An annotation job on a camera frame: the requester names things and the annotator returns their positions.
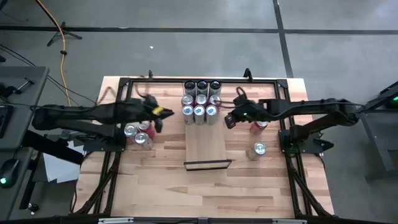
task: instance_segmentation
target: concrete floor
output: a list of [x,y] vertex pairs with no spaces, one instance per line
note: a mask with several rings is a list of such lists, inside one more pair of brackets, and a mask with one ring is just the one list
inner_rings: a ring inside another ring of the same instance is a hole
[[[70,26],[196,27],[275,29],[272,0],[46,0],[58,21]],[[395,0],[280,0],[286,29],[398,29]],[[51,26],[34,1],[11,1],[4,11],[22,25]],[[0,14],[0,24],[16,21]],[[208,75],[240,77],[249,67],[255,77],[286,77],[278,34],[96,33],[67,39],[68,87],[91,99],[105,75]],[[60,80],[59,40],[46,47],[53,32],[0,31],[0,43],[50,67]],[[397,81],[398,35],[286,35],[294,77],[304,78],[308,97],[346,98],[364,103]],[[8,55],[0,66],[24,65]],[[89,101],[74,97],[83,105]],[[46,84],[40,104],[66,104],[64,95]],[[398,221],[398,180],[368,183],[364,159],[372,150],[361,123],[335,127],[323,137],[335,147],[325,153],[326,175],[335,213],[343,218]],[[63,200],[53,196],[64,192]],[[35,217],[68,213],[73,184],[38,186],[32,201]],[[17,211],[13,218],[30,217]]]

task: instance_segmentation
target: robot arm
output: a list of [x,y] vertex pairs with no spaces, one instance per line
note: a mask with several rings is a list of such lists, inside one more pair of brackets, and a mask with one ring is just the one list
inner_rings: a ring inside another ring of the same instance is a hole
[[[63,128],[111,137],[115,134],[115,124],[141,121],[155,121],[155,129],[159,133],[163,127],[162,120],[173,114],[172,110],[161,108],[153,96],[147,95],[144,100],[132,98],[127,102],[94,107],[45,105],[36,109],[32,125],[38,130]],[[96,120],[103,125],[81,120]]]
[[327,114],[306,125],[294,125],[290,127],[292,142],[304,140],[310,134],[332,126],[352,126],[359,120],[359,114],[356,113],[356,104],[344,99],[337,100],[330,98],[327,100],[298,102],[265,99],[255,103],[248,100],[246,95],[239,94],[233,103],[235,109],[225,117],[225,122],[229,129],[235,127],[237,122],[276,121],[294,115]]

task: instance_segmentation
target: gray desk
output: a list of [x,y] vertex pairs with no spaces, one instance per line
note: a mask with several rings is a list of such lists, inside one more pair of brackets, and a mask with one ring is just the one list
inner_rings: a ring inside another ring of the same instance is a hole
[[[16,158],[21,160],[21,163],[19,164],[18,180],[15,185],[9,189],[0,188],[0,220],[8,220],[11,215],[12,208],[14,207],[19,190],[21,189],[21,185],[24,180],[24,176],[32,153],[33,149],[29,147],[20,148],[17,152]],[[14,151],[1,152],[0,164],[3,164],[4,161],[11,159],[13,155]]]
[[[21,86],[27,77],[35,84],[22,90],[20,95],[11,95],[8,100],[10,103],[22,103],[26,105],[37,105],[40,95],[47,78],[49,70],[45,67],[0,67],[0,82],[5,86]],[[33,149],[21,147],[22,139],[30,125],[33,112],[27,106],[13,106],[13,113],[7,126],[4,137],[0,139],[0,166],[4,161],[14,156],[21,160],[18,171],[18,179],[10,189],[0,188],[0,220],[7,220],[16,202],[19,190],[26,170],[28,168]]]
[[[49,73],[46,67],[0,67],[0,82],[5,86],[21,86],[27,77],[35,84],[22,90],[20,95],[11,95],[10,103],[37,105]],[[14,150],[21,146],[22,139],[32,120],[33,112],[27,106],[13,106],[10,122],[0,139],[0,152]]]

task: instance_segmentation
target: wooden table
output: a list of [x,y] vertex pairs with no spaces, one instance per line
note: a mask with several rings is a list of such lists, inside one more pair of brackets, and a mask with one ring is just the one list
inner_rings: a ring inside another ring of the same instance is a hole
[[[104,77],[100,96],[107,86],[118,89],[120,77]],[[303,79],[288,79],[292,101],[307,100]],[[236,97],[237,85],[224,84],[221,98]],[[248,97],[275,98],[272,85],[240,84]],[[144,92],[144,85],[139,86]],[[224,129],[226,155],[233,162],[228,169],[187,172],[185,161],[185,125],[180,99],[182,84],[150,84],[149,93],[160,106],[170,108],[175,115],[164,120],[161,134],[154,138],[151,151],[137,151],[131,142],[122,153],[114,193],[112,216],[125,217],[229,217],[229,218],[292,218],[292,199],[284,156],[280,153],[277,131],[279,122],[271,122],[259,136],[249,134],[249,123],[239,123],[234,129]],[[114,102],[108,94],[102,103]],[[222,117],[230,109],[222,110]],[[311,116],[295,116],[297,124],[305,124]],[[262,141],[267,153],[260,161],[249,161],[245,150]],[[93,193],[100,179],[103,152],[94,152],[81,167],[77,184],[78,210]],[[333,213],[325,171],[319,158],[303,155],[307,184],[324,208]],[[304,212],[301,190],[300,208]],[[108,190],[104,191],[104,207]]]

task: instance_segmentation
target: aluminum can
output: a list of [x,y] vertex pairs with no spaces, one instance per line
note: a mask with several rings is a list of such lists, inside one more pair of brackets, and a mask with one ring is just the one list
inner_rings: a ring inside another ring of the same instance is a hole
[[218,96],[218,95],[213,95],[213,96],[211,96],[211,97],[209,98],[209,103],[210,103],[211,105],[216,106],[216,107],[219,107],[219,106],[221,105],[220,101],[221,101],[221,98],[220,98],[220,96]]
[[124,127],[124,134],[126,135],[127,138],[130,140],[135,140],[135,136],[138,133],[138,128],[136,128],[132,124],[127,124],[126,127]]
[[209,97],[213,95],[220,95],[221,83],[219,81],[212,81],[209,87]]
[[214,105],[210,105],[206,108],[206,124],[213,125],[218,119],[218,109]]
[[205,107],[202,105],[198,105],[193,109],[195,124],[203,125],[205,123]]
[[194,99],[197,96],[197,87],[193,81],[186,81],[184,83],[184,90],[186,95],[190,95]]
[[195,100],[196,105],[202,105],[204,107],[206,107],[207,104],[207,97],[205,95],[197,95],[197,98]]
[[262,131],[268,126],[267,121],[255,121],[250,126],[250,133],[261,134]]
[[143,133],[147,133],[151,139],[155,137],[155,129],[149,121],[143,121],[138,124],[138,129]]
[[184,114],[184,122],[187,125],[191,125],[195,122],[193,119],[193,107],[191,105],[185,105],[182,108],[182,113]]
[[147,133],[138,133],[134,139],[142,150],[151,150],[154,147],[154,142]]
[[207,95],[207,91],[208,91],[208,84],[206,81],[199,81],[197,83],[197,89],[198,89],[198,95],[202,94],[205,95],[206,97]]
[[253,148],[250,148],[246,151],[246,155],[252,161],[259,160],[261,156],[263,156],[267,152],[267,147],[263,143],[255,143]]
[[181,105],[182,106],[185,106],[185,105],[193,106],[193,102],[194,102],[194,100],[193,100],[193,97],[191,95],[185,95],[181,99]]

